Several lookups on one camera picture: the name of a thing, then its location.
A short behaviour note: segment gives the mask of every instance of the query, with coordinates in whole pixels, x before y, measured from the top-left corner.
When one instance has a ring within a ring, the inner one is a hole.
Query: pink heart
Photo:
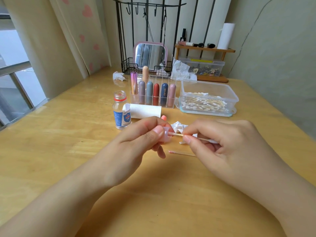
[[[84,17],[92,17],[93,16],[91,7],[89,5],[85,4],[84,10],[82,11],[82,15]]]
[[[99,45],[98,45],[98,44],[95,44],[95,45],[93,46],[93,49],[95,49],[96,51],[99,50],[99,49],[100,49],[100,48],[99,48]]]
[[[81,42],[84,42],[84,38],[85,38],[84,35],[80,34],[79,38],[80,38]]]
[[[89,69],[90,69],[90,71],[93,71],[93,63],[92,62],[89,64]]]
[[[69,4],[69,0],[62,0],[65,4]]]

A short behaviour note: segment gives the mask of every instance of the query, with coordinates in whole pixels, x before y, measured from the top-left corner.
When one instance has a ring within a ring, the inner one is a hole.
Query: paper towel roll
[[[224,23],[221,36],[218,41],[217,49],[228,49],[230,39],[235,29],[235,23]]]
[[[161,116],[161,106],[130,104],[131,117],[144,119],[151,116]]]

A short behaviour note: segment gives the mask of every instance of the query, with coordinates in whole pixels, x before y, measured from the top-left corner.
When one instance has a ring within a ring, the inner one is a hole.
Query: mirror
[[[139,69],[148,66],[149,70],[154,70],[155,66],[165,66],[167,63],[168,50],[159,42],[137,42],[134,46],[133,62]]]

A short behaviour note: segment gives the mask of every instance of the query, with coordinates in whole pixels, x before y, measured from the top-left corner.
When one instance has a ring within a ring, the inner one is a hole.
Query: wooden cotton swab stick
[[[168,132],[168,135],[173,135],[173,136],[184,136],[182,134],[179,134],[179,133],[174,133],[174,132]],[[213,143],[213,144],[218,144],[216,141],[212,140],[212,139],[204,139],[204,138],[199,138],[198,139],[202,140],[202,141],[208,141],[210,143]]]
[[[187,154],[187,153],[177,152],[177,151],[173,151],[173,150],[169,150],[169,153],[170,153],[170,154],[188,155],[188,156],[194,156],[194,157],[196,157],[196,156],[193,155],[193,154]]]

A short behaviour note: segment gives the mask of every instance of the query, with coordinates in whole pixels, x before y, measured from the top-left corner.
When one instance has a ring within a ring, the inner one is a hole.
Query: hanging cord
[[[163,23],[162,26],[165,25],[165,33],[163,35],[163,48],[162,48],[162,54],[161,54],[161,64],[163,64],[163,66],[165,66],[165,59],[164,59],[164,51],[165,51],[165,39],[166,39],[166,25],[167,25],[167,8],[165,7],[165,15],[163,17]]]
[[[143,15],[143,17],[145,18],[146,23],[147,23],[147,25],[148,25],[148,29],[149,29],[149,34],[150,34],[151,40],[152,40],[152,42],[154,42],[153,35],[152,35],[152,33],[151,33],[151,29],[150,29],[150,25],[149,25],[149,21],[148,21],[148,17],[147,17],[147,14],[146,14],[146,12],[145,12],[145,9],[144,9],[144,15]]]

